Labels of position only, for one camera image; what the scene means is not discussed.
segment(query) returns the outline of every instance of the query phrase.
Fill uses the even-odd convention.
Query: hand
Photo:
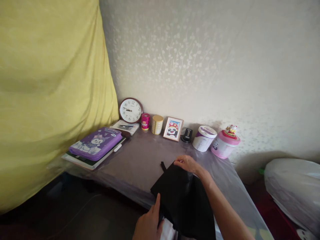
[[[188,155],[178,156],[177,159],[173,162],[173,164],[194,174],[196,174],[198,170],[202,169],[200,164]]]
[[[132,240],[160,240],[164,220],[161,221],[159,228],[157,228],[159,208],[160,193],[158,193],[156,203],[151,206],[149,212],[138,219]]]

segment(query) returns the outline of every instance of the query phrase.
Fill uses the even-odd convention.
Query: brown clock frame
[[[120,110],[121,105],[122,105],[122,103],[123,103],[124,101],[126,101],[126,100],[128,100],[128,99],[132,99],[132,100],[137,101],[137,102],[139,103],[140,107],[141,107],[141,115],[140,115],[140,118],[139,118],[137,121],[135,121],[135,122],[127,122],[126,120],[124,120],[124,119],[121,117],[121,110]],[[136,98],[130,98],[130,97],[129,97],[129,98],[125,98],[124,100],[122,100],[122,102],[121,102],[120,105],[119,105],[119,117],[122,118],[122,120],[125,121],[126,123],[131,123],[131,124],[132,124],[132,123],[137,123],[137,122],[139,122],[139,121],[141,120],[142,114],[143,114],[143,106],[142,106],[141,102],[140,102],[138,99],[136,99]]]

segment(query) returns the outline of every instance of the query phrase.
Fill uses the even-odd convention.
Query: black bag
[[[185,237],[216,239],[214,216],[200,179],[173,164],[152,186],[161,195],[160,212]]]

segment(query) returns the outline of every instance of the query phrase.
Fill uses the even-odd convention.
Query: red can
[[[144,113],[141,116],[141,129],[144,131],[149,130],[149,121],[150,121],[150,114]]]

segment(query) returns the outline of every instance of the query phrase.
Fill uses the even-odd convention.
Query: picture frame
[[[168,117],[166,128],[164,129],[163,137],[179,142],[182,126],[183,126],[182,119]]]

